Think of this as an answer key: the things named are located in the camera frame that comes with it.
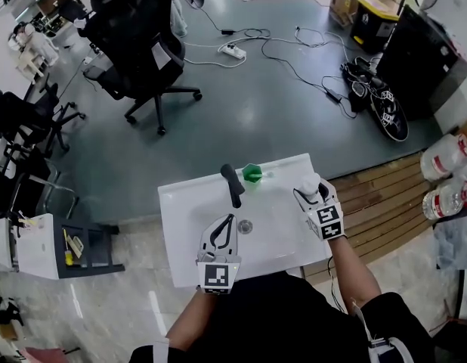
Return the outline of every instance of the white sink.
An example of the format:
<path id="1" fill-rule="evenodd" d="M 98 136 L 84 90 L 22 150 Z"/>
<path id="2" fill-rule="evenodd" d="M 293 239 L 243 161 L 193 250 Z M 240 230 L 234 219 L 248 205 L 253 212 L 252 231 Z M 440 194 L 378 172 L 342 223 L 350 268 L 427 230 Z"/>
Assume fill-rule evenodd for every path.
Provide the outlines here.
<path id="1" fill-rule="evenodd" d="M 252 223 L 248 234 L 238 234 L 242 257 L 237 280 L 287 270 L 329 258 L 329 246 L 309 230 L 292 189 L 313 175 L 308 154 L 261 164 L 264 177 L 253 185 L 237 175 L 246 192 L 234 209 L 227 181 L 216 175 L 158 188 L 166 251 L 176 287 L 198 282 L 196 254 L 204 230 L 232 213 L 237 223 Z"/>

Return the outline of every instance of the wooden platform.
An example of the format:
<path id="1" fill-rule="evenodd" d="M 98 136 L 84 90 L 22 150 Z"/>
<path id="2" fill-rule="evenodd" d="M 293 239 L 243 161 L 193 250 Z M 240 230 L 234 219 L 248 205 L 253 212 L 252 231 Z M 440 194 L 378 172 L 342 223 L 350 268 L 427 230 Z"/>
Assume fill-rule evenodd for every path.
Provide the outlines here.
<path id="1" fill-rule="evenodd" d="M 422 212 L 431 189 L 420 172 L 421 153 L 332 180 L 345 214 L 345 232 L 365 263 L 396 250 L 432 225 Z M 304 267 L 306 280 L 327 279 L 327 260 Z"/>

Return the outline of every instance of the tiled floor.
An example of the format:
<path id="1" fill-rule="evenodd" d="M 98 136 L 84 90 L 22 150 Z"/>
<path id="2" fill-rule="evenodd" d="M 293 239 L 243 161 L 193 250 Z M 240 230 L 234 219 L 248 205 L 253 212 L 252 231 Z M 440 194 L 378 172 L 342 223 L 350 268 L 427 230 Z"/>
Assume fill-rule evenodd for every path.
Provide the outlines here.
<path id="1" fill-rule="evenodd" d="M 16 298 L 26 322 L 17 346 L 80 346 L 70 361 L 127 362 L 171 327 L 194 289 L 172 285 L 160 218 L 121 231 L 113 251 L 123 273 L 66 281 L 0 273 L 2 295 Z M 443 320 L 445 298 L 454 307 L 458 287 L 454 272 L 435 270 L 434 245 L 429 230 L 370 265 L 383 291 L 400 293 L 427 329 Z M 332 302 L 330 281 L 316 288 Z"/>

